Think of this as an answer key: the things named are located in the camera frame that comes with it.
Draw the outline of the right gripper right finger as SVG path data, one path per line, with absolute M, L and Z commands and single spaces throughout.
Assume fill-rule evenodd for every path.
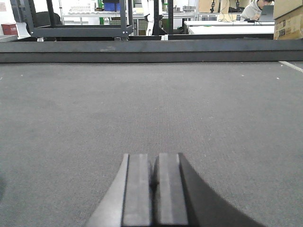
M 260 227 L 207 184 L 182 154 L 160 153 L 154 166 L 158 227 Z

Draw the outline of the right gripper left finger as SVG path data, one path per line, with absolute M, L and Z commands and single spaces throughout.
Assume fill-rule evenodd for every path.
M 124 154 L 104 198 L 86 227 L 150 227 L 152 225 L 151 165 L 147 154 Z

